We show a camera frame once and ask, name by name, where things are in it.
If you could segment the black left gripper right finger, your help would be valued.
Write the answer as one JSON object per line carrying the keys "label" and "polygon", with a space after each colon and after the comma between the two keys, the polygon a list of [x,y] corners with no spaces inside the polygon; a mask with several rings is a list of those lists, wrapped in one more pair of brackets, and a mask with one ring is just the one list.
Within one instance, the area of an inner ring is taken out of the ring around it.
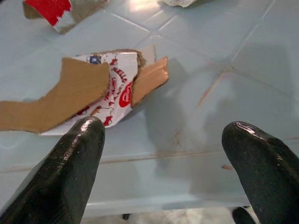
{"label": "black left gripper right finger", "polygon": [[226,125],[221,144],[262,224],[299,222],[299,158],[280,139],[242,121]]}

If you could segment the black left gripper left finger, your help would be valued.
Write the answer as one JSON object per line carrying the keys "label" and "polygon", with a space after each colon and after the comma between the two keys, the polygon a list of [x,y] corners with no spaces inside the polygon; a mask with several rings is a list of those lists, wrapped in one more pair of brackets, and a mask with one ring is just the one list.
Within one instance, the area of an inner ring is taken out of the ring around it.
{"label": "black left gripper left finger", "polygon": [[2,224],[79,224],[105,143],[97,117],[80,119],[29,172],[0,211]]}

